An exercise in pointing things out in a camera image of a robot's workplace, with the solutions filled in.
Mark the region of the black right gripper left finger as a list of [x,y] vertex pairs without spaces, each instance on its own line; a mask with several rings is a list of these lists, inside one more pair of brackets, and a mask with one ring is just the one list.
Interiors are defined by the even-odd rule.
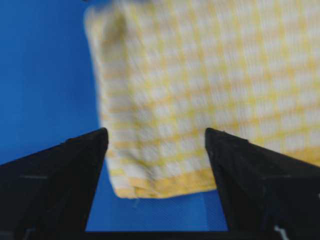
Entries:
[[100,128],[2,164],[1,239],[84,239],[108,143]]

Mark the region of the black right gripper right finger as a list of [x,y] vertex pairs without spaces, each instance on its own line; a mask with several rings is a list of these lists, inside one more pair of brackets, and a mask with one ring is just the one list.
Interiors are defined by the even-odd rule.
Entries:
[[207,128],[205,149],[231,240],[317,240],[320,169]]

